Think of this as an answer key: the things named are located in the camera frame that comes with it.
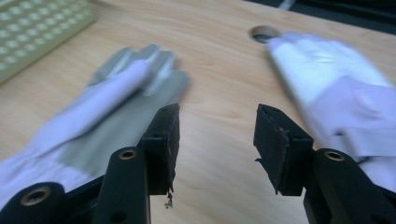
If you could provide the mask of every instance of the white glove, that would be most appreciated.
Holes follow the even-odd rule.
[[[396,192],[396,91],[346,44],[288,32],[269,40],[280,75],[316,140],[361,163],[372,181]]]

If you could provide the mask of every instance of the screw hole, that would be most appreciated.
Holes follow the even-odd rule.
[[[271,26],[256,26],[250,30],[250,37],[259,43],[266,44],[269,39],[280,36],[278,30]]]
[[[119,155],[122,160],[129,160],[137,156],[137,153],[134,150],[125,150],[122,151]]]
[[[50,196],[49,187],[40,187],[25,194],[21,199],[21,204],[24,206],[32,206],[43,202]]]
[[[111,222],[112,223],[121,223],[123,221],[125,221],[126,219],[126,213],[124,211],[119,211],[113,214],[113,216],[111,216]]]
[[[327,151],[324,155],[333,161],[344,161],[346,158],[338,152]]]

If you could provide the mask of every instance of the wood grain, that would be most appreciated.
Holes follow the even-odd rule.
[[[0,86],[0,160],[21,150],[116,50],[160,43],[191,75],[181,100],[175,206],[152,223],[307,223],[302,198],[275,196],[252,144],[258,104],[304,127],[264,45],[249,30],[315,33],[360,50],[396,82],[396,36],[244,1],[92,1],[97,22]]]

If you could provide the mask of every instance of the green tray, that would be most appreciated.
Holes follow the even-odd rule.
[[[0,0],[0,83],[93,21],[87,0]]]

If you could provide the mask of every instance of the wooden table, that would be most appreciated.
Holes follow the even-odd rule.
[[[302,198],[275,196],[254,160],[258,104],[305,128],[280,84],[257,25],[315,33],[360,50],[396,83],[396,36],[244,1],[93,1],[97,22],[0,86],[0,160],[21,150],[125,46],[160,43],[191,75],[181,100],[174,208],[151,197],[152,223],[307,223]]]

